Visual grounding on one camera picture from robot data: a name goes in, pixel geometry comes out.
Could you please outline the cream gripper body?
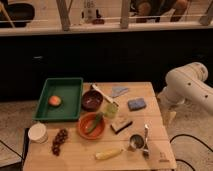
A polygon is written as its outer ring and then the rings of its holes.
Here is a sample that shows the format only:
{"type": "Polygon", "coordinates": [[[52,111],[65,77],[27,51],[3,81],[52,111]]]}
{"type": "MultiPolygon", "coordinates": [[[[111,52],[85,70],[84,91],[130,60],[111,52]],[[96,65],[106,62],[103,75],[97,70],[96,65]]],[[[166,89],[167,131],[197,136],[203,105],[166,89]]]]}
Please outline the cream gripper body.
{"type": "Polygon", "coordinates": [[[176,105],[165,102],[163,100],[160,101],[160,111],[163,119],[163,124],[165,126],[169,126],[174,120],[177,112],[175,111],[176,105]]]}

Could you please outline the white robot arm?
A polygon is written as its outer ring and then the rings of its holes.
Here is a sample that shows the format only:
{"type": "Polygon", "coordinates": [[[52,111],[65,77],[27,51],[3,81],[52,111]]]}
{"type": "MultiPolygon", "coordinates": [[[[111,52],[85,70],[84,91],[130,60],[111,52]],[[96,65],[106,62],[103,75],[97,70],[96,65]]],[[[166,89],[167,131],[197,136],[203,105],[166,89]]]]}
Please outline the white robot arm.
{"type": "Polygon", "coordinates": [[[213,87],[205,83],[207,67],[200,62],[192,62],[170,70],[165,76],[166,86],[157,95],[165,126],[176,116],[175,109],[190,100],[213,115],[213,87]]]}

